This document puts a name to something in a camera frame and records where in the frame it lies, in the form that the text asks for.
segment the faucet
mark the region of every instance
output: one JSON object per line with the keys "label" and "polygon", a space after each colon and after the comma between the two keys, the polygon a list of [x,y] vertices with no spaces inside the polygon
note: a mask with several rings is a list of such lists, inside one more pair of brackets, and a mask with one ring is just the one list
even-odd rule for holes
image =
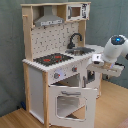
{"label": "faucet", "polygon": [[68,44],[67,48],[68,49],[72,49],[73,47],[75,47],[75,44],[73,44],[72,39],[75,35],[79,35],[80,36],[80,41],[82,41],[82,35],[80,33],[74,33],[71,38],[70,38],[70,43]]}

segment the oven window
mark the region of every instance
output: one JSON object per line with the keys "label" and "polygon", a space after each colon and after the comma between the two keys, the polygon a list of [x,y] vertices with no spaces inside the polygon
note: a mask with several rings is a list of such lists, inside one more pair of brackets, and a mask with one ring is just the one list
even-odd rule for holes
{"label": "oven window", "polygon": [[72,17],[80,16],[81,7],[72,7]]}
{"label": "oven window", "polygon": [[67,118],[72,120],[85,120],[86,99],[77,97],[58,96],[57,97],[57,116],[58,118]]}

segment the sink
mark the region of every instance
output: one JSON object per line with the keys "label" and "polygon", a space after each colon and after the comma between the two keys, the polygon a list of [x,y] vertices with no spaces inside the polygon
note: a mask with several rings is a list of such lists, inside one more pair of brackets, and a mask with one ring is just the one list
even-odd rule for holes
{"label": "sink", "polygon": [[85,47],[78,47],[78,48],[68,49],[65,51],[65,53],[72,54],[75,56],[81,56],[91,52],[95,52],[95,50],[90,48],[85,48]]}

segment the stovetop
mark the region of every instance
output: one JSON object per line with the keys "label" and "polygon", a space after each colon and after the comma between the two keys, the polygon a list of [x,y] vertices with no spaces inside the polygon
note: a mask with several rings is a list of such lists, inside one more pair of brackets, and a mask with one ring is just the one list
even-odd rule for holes
{"label": "stovetop", "polygon": [[73,59],[73,57],[61,54],[61,53],[54,53],[51,55],[47,55],[47,56],[43,56],[40,58],[36,58],[34,59],[34,62],[42,64],[46,67],[57,64],[57,63],[61,63],[67,60]]}

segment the backsplash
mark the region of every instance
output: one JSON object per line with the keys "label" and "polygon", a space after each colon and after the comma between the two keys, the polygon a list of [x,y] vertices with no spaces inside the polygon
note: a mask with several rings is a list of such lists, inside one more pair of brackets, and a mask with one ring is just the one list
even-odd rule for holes
{"label": "backsplash", "polygon": [[[33,58],[66,50],[70,37],[73,33],[78,33],[78,28],[79,22],[34,28],[31,32]],[[78,46],[77,35],[73,38],[73,43]]]}

